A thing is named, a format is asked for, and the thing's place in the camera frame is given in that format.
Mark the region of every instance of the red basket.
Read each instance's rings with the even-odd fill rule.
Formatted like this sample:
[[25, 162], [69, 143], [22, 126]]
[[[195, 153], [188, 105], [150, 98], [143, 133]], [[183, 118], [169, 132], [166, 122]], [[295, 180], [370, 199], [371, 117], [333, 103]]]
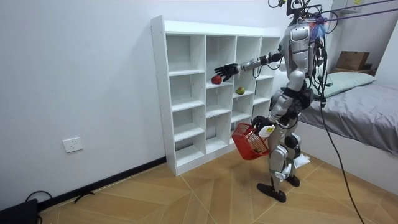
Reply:
[[263, 139], [253, 132], [256, 129], [250, 124], [238, 124], [232, 139], [235, 142], [235, 146], [238, 149], [240, 155], [245, 160], [257, 159], [261, 156], [266, 156], [269, 153], [268, 146], [266, 144], [267, 139]]

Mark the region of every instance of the gray bedsheet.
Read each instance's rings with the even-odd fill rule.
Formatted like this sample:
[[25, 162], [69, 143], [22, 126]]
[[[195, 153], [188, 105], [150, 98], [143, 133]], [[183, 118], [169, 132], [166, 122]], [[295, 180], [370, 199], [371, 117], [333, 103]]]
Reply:
[[[331, 132], [398, 156], [398, 89], [377, 84], [353, 88], [328, 98], [323, 115]], [[320, 102], [312, 102], [300, 120], [324, 129]]]

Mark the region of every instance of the robot leg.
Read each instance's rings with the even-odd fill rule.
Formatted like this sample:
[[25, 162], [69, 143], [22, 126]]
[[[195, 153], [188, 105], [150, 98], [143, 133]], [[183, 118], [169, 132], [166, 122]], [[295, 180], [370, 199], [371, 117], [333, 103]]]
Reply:
[[[296, 120], [291, 120], [290, 125], [294, 125], [295, 122]], [[300, 186], [300, 179], [295, 176], [296, 167], [293, 163], [293, 160], [301, 154], [301, 138], [294, 133], [297, 125], [298, 123], [296, 123], [292, 129], [288, 130], [285, 137], [285, 146], [287, 147], [288, 152], [286, 161], [292, 166], [292, 170], [290, 171], [289, 177], [286, 178], [286, 181], [294, 187]]]
[[279, 144], [285, 130], [276, 128], [268, 138], [271, 153], [268, 157], [268, 168], [271, 176], [271, 185], [259, 183], [257, 189], [280, 202], [286, 202], [286, 194], [280, 190], [281, 182], [286, 179], [291, 170], [291, 164], [286, 162], [287, 149]]

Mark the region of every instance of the wall socket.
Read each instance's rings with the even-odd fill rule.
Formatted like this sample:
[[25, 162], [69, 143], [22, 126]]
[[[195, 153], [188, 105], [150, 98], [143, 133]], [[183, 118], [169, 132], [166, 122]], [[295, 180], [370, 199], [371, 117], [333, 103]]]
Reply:
[[67, 153], [83, 149], [83, 146], [81, 145], [81, 141], [80, 141], [79, 137], [74, 138], [74, 139], [63, 140], [62, 142], [63, 142], [63, 146], [65, 147], [65, 151]]

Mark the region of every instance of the pillow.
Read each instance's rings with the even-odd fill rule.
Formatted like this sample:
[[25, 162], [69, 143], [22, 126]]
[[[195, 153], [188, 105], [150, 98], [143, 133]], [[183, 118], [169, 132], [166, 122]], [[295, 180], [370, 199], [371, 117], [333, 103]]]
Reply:
[[[363, 86], [376, 81], [377, 79], [371, 75], [359, 72], [337, 72], [328, 74], [327, 83], [332, 83], [331, 87], [325, 88], [325, 97], [329, 98], [331, 96], [337, 95], [341, 92], [350, 90], [357, 86]], [[306, 79], [307, 85], [309, 86], [310, 80]], [[317, 89], [312, 85], [315, 99], [319, 99], [319, 94]]]

